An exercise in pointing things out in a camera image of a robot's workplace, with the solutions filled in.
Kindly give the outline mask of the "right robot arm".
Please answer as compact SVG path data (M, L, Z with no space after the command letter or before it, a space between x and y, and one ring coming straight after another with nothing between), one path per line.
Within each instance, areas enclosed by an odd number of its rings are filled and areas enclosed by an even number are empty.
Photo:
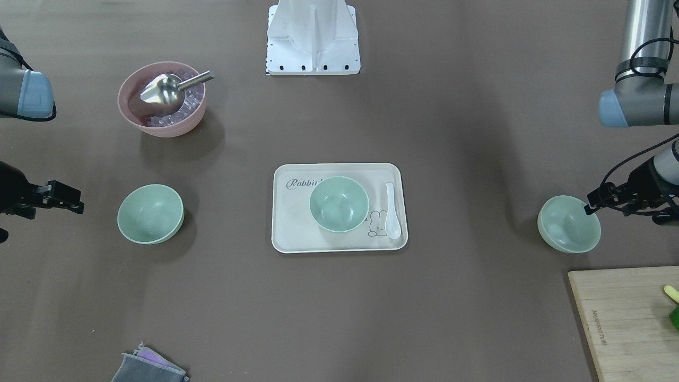
M2 118L46 123L56 118L53 87L48 77L31 67L19 49L1 31ZM60 181L45 185L28 181L25 174L1 162L1 213L34 220L38 209L53 208L82 214L82 193Z

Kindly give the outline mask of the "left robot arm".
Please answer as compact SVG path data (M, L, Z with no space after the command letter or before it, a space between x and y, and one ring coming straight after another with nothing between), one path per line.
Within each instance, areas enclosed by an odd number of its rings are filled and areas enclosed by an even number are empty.
M677 39L672 16L677 1L630 1L613 89L601 94L599 119L607 127L677 124L677 84L665 82ZM609 208L625 216L648 216L657 225L677 225L677 136L659 143L661 151L633 169L625 183L604 176L588 194L584 211Z

